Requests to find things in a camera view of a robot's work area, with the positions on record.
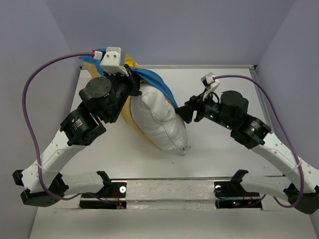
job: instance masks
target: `blue strap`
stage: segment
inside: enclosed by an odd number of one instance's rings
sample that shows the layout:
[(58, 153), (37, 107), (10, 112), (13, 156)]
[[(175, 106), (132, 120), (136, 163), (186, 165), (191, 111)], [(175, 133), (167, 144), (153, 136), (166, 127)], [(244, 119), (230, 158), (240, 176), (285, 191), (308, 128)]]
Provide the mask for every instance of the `blue strap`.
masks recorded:
[[(98, 48), (97, 50), (106, 51), (105, 48)], [(90, 64), (95, 64), (97, 71), (100, 73), (101, 76), (104, 76), (103, 69), (100, 66), (101, 60), (96, 60), (91, 56), (80, 56), (79, 59)], [(149, 83), (151, 86), (160, 90), (165, 95), (165, 97), (173, 104), (175, 108), (178, 107), (169, 87), (164, 83), (164, 80), (158, 74), (156, 74), (154, 71), (150, 71), (150, 70), (142, 69), (138, 67), (131, 67), (131, 69), (134, 72), (136, 72), (147, 83)]]

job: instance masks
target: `yellow fabric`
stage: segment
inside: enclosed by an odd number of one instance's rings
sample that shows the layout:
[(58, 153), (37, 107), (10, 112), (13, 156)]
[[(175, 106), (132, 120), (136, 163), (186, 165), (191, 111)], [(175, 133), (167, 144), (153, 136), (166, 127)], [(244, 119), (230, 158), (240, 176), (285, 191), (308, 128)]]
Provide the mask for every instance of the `yellow fabric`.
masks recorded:
[[(84, 67), (88, 70), (92, 78), (100, 77), (101, 74), (97, 71), (96, 66), (94, 64), (90, 64), (87, 62), (82, 61)], [(135, 60), (133, 60), (129, 55), (125, 55), (125, 64), (128, 64), (130, 67), (140, 67)], [(132, 97), (129, 96), (126, 100), (122, 111), (121, 116), (123, 117), (124, 121), (132, 127), (139, 135), (141, 135), (147, 142), (157, 148), (157, 146), (144, 134), (144, 132), (138, 127), (138, 125), (134, 122), (131, 114), (131, 99)]]

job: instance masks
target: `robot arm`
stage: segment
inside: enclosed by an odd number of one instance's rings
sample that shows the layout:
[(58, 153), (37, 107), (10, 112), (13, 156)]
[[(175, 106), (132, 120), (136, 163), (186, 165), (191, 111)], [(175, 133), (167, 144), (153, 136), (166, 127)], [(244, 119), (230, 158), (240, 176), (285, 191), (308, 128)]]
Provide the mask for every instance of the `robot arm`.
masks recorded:
[(121, 48), (95, 52), (95, 58), (102, 59), (106, 78), (90, 80), (79, 92), (82, 103), (61, 123), (60, 130), (41, 155), (41, 165), (35, 161), (27, 169), (13, 173), (15, 183), (25, 188), (21, 198), (26, 205), (48, 207), (59, 201), (43, 191), (41, 180), (59, 197), (86, 192), (103, 197), (112, 188), (111, 180), (103, 171), (72, 176), (59, 173), (71, 158), (106, 132), (100, 120), (116, 122), (128, 96), (141, 94), (140, 78), (125, 65)]
[[(247, 114), (248, 100), (239, 92), (226, 91), (220, 100), (213, 100), (216, 94), (209, 91), (206, 82), (211, 82), (212, 74), (206, 75), (202, 82), (206, 90), (199, 96), (192, 96), (184, 106), (175, 111), (186, 123), (192, 121), (193, 112), (197, 111), (195, 122), (207, 118), (231, 130), (230, 136), (238, 143), (259, 154), (277, 169), (283, 176), (267, 177), (255, 176), (247, 170), (239, 170), (227, 183), (223, 196), (232, 192), (259, 192), (288, 201), (291, 205), (297, 200), (301, 177), (298, 165), (295, 163), (292, 152), (287, 148), (271, 129), (260, 119)], [(304, 192), (301, 202), (295, 207), (297, 210), (312, 214), (319, 208), (319, 171), (301, 158), (300, 164), (304, 175)]]

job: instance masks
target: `gray wall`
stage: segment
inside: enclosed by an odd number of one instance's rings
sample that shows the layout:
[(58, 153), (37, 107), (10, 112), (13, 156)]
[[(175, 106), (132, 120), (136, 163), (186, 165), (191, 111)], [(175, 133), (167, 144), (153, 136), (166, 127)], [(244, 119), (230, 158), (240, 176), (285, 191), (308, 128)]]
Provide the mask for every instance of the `gray wall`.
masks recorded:
[[(319, 1), (297, 0), (258, 68), (298, 154), (319, 168)], [(277, 122), (276, 133), (283, 138)], [(317, 235), (319, 212), (311, 216)]]
[(294, 0), (45, 0), (71, 51), (140, 64), (257, 64)]
[[(11, 176), (35, 160), (21, 112), (22, 88), (39, 65), (70, 50), (43, 0), (5, 1), (0, 7), (0, 32), (0, 237), (26, 239), (36, 208), (22, 204), (23, 188)], [(70, 109), (78, 72), (76, 60), (66, 60), (30, 85), (27, 105), (41, 151)]]

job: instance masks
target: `white table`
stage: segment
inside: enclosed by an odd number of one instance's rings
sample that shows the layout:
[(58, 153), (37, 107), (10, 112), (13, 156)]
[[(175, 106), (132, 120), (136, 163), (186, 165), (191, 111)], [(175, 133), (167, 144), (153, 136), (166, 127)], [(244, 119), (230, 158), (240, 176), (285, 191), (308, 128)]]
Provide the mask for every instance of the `white table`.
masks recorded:
[[(248, 69), (155, 69), (174, 93), (179, 105), (203, 90), (200, 78), (208, 72), (250, 76)], [(82, 71), (78, 92), (90, 80)], [(249, 100), (249, 113), (264, 120), (254, 85), (245, 80), (222, 79), (217, 94), (237, 90)], [(280, 175), (265, 159), (236, 143), (230, 132), (208, 120), (187, 125), (192, 147), (186, 156), (173, 156), (146, 143), (122, 118), (106, 125), (107, 132), (79, 153), (65, 173), (104, 170), (111, 178), (222, 177), (238, 169), (259, 175)], [(223, 239), (315, 239), (308, 215), (279, 207), (266, 197), (263, 210), (82, 210), (79, 199), (39, 208), (31, 239), (101, 238), (223, 238)]]

